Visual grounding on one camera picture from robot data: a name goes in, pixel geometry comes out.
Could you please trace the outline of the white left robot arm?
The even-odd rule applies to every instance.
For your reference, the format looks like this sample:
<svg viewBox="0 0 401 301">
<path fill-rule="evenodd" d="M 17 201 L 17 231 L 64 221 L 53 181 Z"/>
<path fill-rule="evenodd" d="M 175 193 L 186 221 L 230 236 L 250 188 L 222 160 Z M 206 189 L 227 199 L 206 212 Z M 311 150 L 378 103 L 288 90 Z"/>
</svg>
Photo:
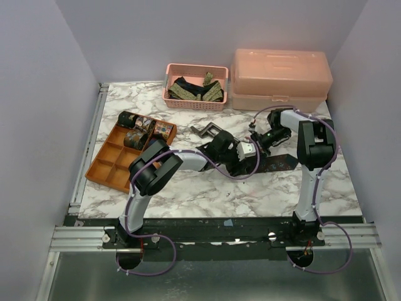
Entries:
<svg viewBox="0 0 401 301">
<path fill-rule="evenodd" d="M 204 172 L 214 169 L 234 180 L 245 180 L 256 173 L 261 162 L 261 151 L 255 141 L 237 141 L 223 130 L 210 142 L 195 149 L 172 149 L 163 140 L 154 142 L 129 166 L 128 201 L 119 217 L 122 227 L 117 240 L 126 248 L 138 243 L 138 230 L 153 195 L 159 193 L 179 171 Z"/>
</svg>

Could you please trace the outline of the dark brown blue floral tie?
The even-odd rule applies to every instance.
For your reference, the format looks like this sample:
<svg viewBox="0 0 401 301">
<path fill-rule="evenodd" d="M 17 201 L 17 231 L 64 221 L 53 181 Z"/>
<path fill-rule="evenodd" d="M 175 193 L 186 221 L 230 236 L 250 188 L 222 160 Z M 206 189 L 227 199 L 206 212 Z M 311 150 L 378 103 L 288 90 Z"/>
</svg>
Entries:
<svg viewBox="0 0 401 301">
<path fill-rule="evenodd" d="M 297 158 L 290 154 L 260 157 L 256 174 L 266 172 L 293 171 L 298 165 Z"/>
</svg>

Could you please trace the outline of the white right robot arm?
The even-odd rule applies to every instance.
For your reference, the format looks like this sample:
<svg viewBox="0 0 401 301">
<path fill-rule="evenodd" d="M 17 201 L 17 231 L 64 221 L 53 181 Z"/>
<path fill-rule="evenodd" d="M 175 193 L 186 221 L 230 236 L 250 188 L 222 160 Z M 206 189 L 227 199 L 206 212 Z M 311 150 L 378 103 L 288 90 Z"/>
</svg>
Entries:
<svg viewBox="0 0 401 301">
<path fill-rule="evenodd" d="M 292 106 L 272 106 L 267 120 L 270 131 L 259 134 L 256 118 L 249 124 L 251 138 L 263 150 L 280 145 L 298 135 L 297 159 L 301 164 L 302 180 L 299 201 L 289 222 L 286 238 L 301 246 L 317 237 L 323 224 L 319 216 L 320 198 L 327 170 L 336 160 L 339 145 L 330 119 L 319 119 Z"/>
</svg>

